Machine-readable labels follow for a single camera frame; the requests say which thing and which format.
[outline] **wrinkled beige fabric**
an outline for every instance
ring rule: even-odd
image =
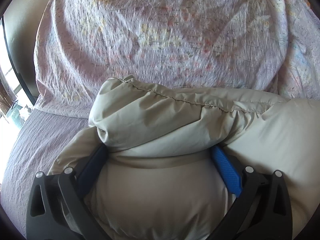
[[[320,102],[246,89],[171,90],[107,80],[49,174],[101,142],[111,151],[86,204],[112,239],[205,239],[231,205],[208,148],[285,174],[293,237],[320,202]]]

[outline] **pink floral cloth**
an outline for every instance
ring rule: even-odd
[[[318,26],[304,0],[50,0],[36,108],[87,118],[102,83],[130,74],[318,99]]]

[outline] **blue gripper pad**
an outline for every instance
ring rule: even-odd
[[[211,157],[228,191],[239,197],[242,192],[242,179],[228,157],[216,145],[211,148]]]

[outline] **beige puffy fabric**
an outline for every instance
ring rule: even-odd
[[[205,239],[231,205],[210,160],[220,143],[256,170],[285,174],[293,237],[320,202],[320,102],[246,89],[171,90],[107,80],[49,174],[101,142],[111,151],[85,202],[114,240]]]

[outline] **round metal joint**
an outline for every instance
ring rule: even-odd
[[[246,166],[245,171],[246,171],[247,173],[253,173],[253,172],[254,172],[254,169],[253,169],[251,166]]]
[[[36,177],[37,177],[37,178],[41,178],[42,175],[43,175],[43,172],[42,172],[42,171],[39,171],[39,172],[36,173]]]
[[[281,178],[281,177],[282,177],[282,173],[281,173],[281,171],[276,171],[276,172],[275,172],[275,175],[276,175],[277,177],[279,177],[279,178]]]
[[[73,168],[72,167],[67,167],[64,169],[64,173],[65,174],[70,174],[71,172],[73,172]]]

